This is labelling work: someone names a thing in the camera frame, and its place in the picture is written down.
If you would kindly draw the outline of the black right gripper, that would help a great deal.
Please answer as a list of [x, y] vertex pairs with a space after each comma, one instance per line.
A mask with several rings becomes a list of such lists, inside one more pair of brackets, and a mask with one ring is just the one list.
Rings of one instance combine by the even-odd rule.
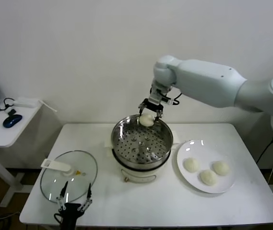
[[156, 116], [154, 117], [154, 123], [158, 121], [163, 116], [163, 106], [161, 104], [155, 104], [153, 102], [150, 102], [148, 98], [145, 98], [144, 102], [142, 102], [139, 105], [139, 116], [142, 115], [144, 109], [151, 110], [153, 112], [156, 112]]

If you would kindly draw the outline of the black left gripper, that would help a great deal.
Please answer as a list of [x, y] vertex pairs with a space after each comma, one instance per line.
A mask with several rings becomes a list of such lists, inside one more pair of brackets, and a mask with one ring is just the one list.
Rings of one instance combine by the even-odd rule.
[[56, 197], [58, 204], [59, 215], [61, 216], [60, 230], [75, 230], [76, 222], [79, 217], [82, 216], [82, 212], [85, 212], [92, 204], [92, 191], [91, 183], [89, 184], [86, 200], [82, 204], [66, 203], [64, 202], [64, 196], [68, 186], [68, 181], [60, 191], [60, 195]]

